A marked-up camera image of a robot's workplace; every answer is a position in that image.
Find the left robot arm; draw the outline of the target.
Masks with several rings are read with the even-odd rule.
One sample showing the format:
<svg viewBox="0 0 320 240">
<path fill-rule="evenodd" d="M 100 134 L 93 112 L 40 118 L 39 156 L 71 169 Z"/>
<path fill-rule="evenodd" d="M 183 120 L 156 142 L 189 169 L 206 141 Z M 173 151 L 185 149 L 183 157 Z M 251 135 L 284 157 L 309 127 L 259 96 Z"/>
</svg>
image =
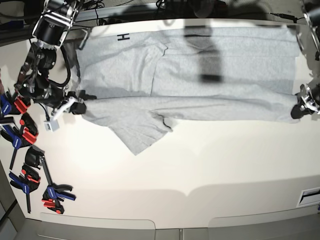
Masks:
<svg viewBox="0 0 320 240">
<path fill-rule="evenodd" d="M 315 47 L 314 60 L 320 62 L 320 2 L 302 0 L 300 2 L 303 18 L 308 26 Z M 291 110 L 291 117 L 299 120 L 306 115 L 320 114 L 320 74 L 317 73 L 311 82 L 302 84 L 296 94 L 297 104 Z"/>
</svg>

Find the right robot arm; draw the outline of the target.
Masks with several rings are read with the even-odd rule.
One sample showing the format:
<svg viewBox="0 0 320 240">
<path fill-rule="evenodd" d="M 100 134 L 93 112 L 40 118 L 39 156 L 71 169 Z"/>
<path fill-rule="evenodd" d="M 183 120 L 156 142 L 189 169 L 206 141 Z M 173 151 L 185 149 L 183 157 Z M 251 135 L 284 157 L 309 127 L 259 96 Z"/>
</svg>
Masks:
<svg viewBox="0 0 320 240">
<path fill-rule="evenodd" d="M 82 9 L 82 0 L 46 0 L 36 22 L 24 64 L 14 84 L 14 94 L 1 106 L 3 114 L 24 114 L 31 102 L 45 105 L 56 112 L 83 115 L 87 111 L 84 92 L 66 93 L 71 79 L 70 59 L 66 51 L 68 33 Z M 57 62 L 57 51 L 62 52 L 67 77 L 62 83 L 49 78 L 49 71 Z"/>
</svg>

